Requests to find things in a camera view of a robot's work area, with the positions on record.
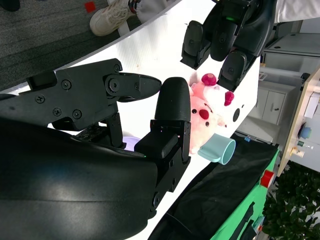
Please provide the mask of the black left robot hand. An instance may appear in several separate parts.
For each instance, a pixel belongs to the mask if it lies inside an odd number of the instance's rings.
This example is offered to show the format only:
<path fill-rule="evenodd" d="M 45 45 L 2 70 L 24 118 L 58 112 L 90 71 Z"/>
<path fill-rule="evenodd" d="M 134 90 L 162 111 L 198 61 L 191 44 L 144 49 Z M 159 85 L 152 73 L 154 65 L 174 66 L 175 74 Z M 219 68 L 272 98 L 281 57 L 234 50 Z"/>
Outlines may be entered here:
<path fill-rule="evenodd" d="M 181 62 L 197 70 L 207 58 L 222 62 L 217 83 L 234 92 L 270 37 L 275 0 L 219 0 L 204 23 L 189 22 Z"/>

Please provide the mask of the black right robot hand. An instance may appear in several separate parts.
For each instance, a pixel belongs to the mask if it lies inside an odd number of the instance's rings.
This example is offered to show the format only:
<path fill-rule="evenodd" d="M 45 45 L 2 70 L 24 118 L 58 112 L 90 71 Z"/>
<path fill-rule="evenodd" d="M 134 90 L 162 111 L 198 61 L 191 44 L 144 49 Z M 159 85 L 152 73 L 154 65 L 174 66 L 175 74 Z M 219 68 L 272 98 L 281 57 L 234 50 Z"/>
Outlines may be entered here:
<path fill-rule="evenodd" d="M 0 96 L 0 237 L 124 240 L 141 232 L 190 163 L 182 77 L 123 72 L 108 59 L 46 72 Z M 123 142 L 118 103 L 157 95 L 150 131 Z"/>

